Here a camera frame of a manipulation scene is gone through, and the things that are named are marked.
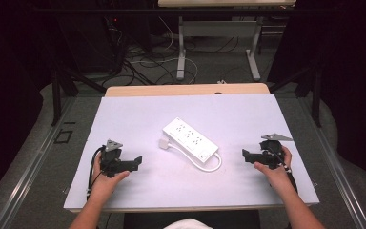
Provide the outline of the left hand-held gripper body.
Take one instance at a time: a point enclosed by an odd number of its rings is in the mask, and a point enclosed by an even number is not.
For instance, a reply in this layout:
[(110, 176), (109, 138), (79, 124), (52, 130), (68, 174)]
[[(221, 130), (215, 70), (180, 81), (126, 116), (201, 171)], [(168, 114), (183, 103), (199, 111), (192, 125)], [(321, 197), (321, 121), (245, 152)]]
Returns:
[(114, 177), (118, 173), (118, 167), (121, 164), (122, 144), (116, 141), (107, 140), (106, 145), (101, 150), (100, 170), (107, 177)]

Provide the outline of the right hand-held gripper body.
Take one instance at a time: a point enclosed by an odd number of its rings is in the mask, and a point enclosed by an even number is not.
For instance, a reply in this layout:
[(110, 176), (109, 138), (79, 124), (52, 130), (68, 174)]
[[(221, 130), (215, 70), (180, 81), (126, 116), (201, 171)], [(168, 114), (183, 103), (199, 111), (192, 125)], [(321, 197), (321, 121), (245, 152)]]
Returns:
[(262, 150), (261, 163), (270, 169), (283, 166), (285, 169), (291, 168), (291, 152), (276, 139), (265, 139), (259, 143)]

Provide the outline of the person's right hand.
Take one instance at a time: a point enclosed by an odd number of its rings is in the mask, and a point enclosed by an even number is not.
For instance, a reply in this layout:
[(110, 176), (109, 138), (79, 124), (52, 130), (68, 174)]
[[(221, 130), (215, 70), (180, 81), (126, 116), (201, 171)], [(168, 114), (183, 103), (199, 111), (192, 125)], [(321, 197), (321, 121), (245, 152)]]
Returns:
[(278, 194), (287, 196), (295, 189), (288, 176), (288, 171), (290, 171), (291, 168), (285, 169), (283, 166), (279, 166), (272, 170), (259, 162), (256, 162), (254, 167), (267, 177), (271, 186)]

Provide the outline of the person's left hand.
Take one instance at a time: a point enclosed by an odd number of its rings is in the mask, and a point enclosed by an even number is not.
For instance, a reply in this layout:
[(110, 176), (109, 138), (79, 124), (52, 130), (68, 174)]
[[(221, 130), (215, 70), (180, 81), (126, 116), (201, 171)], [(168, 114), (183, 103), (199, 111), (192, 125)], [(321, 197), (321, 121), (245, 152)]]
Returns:
[(117, 184), (126, 178), (130, 172), (124, 171), (116, 174), (114, 177), (107, 177), (100, 170), (100, 160), (101, 154), (98, 154), (94, 159), (89, 199), (95, 202), (106, 202), (112, 196)]

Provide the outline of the person's dark clothing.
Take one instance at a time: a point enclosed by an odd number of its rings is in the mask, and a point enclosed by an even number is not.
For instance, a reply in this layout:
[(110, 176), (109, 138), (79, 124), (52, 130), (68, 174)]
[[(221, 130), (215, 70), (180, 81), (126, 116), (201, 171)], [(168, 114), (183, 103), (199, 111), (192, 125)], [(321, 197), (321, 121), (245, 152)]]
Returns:
[(164, 229), (182, 219), (196, 219), (213, 229), (261, 229), (257, 210), (128, 213), (124, 229)]

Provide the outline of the white power strip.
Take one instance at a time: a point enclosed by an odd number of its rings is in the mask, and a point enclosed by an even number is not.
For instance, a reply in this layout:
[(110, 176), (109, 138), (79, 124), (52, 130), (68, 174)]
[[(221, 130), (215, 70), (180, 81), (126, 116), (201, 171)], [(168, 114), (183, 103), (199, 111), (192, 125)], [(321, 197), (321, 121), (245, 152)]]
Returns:
[(202, 163), (218, 151), (218, 146), (179, 117), (163, 128), (163, 133)]

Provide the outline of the black metal stand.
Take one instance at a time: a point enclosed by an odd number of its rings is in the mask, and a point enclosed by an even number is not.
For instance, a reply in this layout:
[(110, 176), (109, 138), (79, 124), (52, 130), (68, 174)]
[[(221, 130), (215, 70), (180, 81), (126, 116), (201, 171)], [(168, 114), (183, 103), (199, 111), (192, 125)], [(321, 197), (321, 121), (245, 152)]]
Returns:
[(52, 103), (53, 103), (53, 120), (52, 126), (55, 126), (62, 116), (61, 92), (67, 96), (75, 97), (79, 91), (74, 84), (74, 81), (80, 81), (83, 84), (104, 93), (107, 89), (88, 79), (82, 73), (78, 73), (71, 68), (55, 63), (51, 68), (51, 88), (52, 88)]
[(311, 118), (315, 125), (320, 128), (320, 96), (321, 96), (321, 81), (322, 81), (322, 65), (317, 61), (313, 61), (305, 67), (302, 67), (296, 73), (285, 77), (281, 81), (269, 86), (271, 93), (281, 89), (285, 85), (294, 80), (301, 79), (301, 83), (295, 89), (297, 97), (305, 97), (308, 92), (313, 93), (311, 105)]

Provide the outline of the person's white clothing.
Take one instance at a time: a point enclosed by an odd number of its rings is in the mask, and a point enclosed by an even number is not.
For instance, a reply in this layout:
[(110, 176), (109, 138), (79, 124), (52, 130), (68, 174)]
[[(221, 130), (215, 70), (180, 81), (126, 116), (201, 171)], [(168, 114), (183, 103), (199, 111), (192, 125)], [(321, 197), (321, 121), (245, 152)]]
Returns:
[(166, 226), (164, 229), (213, 229), (213, 228), (196, 219), (182, 219)]

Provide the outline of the dark computer tower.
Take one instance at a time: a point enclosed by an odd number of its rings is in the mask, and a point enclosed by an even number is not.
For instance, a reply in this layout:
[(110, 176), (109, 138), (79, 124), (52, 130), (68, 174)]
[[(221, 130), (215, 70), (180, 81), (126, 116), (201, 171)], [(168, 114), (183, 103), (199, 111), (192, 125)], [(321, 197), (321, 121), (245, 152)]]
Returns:
[(119, 73), (125, 55), (125, 36), (111, 19), (97, 15), (57, 17), (77, 68), (82, 73)]

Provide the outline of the white-legged background desk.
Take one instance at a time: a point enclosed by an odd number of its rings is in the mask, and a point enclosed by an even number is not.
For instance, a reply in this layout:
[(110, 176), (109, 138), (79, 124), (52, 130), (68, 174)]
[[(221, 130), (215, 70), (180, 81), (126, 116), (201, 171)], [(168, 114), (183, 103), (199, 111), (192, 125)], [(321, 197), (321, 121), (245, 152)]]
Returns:
[[(293, 6), (296, 0), (158, 0), (161, 8), (177, 8), (178, 10), (286, 10)], [(251, 39), (251, 47), (246, 50), (251, 77), (259, 81), (261, 76), (255, 62), (255, 52), (261, 36), (264, 16), (254, 16), (253, 20), (239, 17), (229, 19), (200, 19), (187, 20), (184, 16), (178, 17), (178, 44), (179, 56), (177, 61), (176, 79), (183, 80), (185, 76), (186, 49), (184, 46), (186, 37), (247, 37)]]

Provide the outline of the metal floor rail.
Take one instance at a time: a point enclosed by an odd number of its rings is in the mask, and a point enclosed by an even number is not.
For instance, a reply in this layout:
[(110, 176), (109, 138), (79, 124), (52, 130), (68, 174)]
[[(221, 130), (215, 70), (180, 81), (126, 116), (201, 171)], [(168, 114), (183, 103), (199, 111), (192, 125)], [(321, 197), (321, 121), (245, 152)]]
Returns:
[(315, 135), (317, 136), (320, 146), (323, 148), (323, 157), (325, 162), (334, 179), (337, 190), (339, 191), (343, 202), (348, 209), (349, 215), (356, 226), (356, 229), (366, 229), (366, 216), (358, 200), (356, 199), (356, 193), (346, 178), (344, 169), (327, 137), (324, 135), (323, 130), (315, 124), (315, 121), (312, 118), (312, 109), (309, 106), (308, 99), (299, 98), (298, 102), (303, 110), (303, 113), (307, 116), (310, 125), (315, 131)]
[(47, 98), (25, 143), (0, 181), (0, 229), (8, 229), (47, 157), (61, 122), (75, 98), (62, 99), (59, 120), (53, 121), (53, 100)]

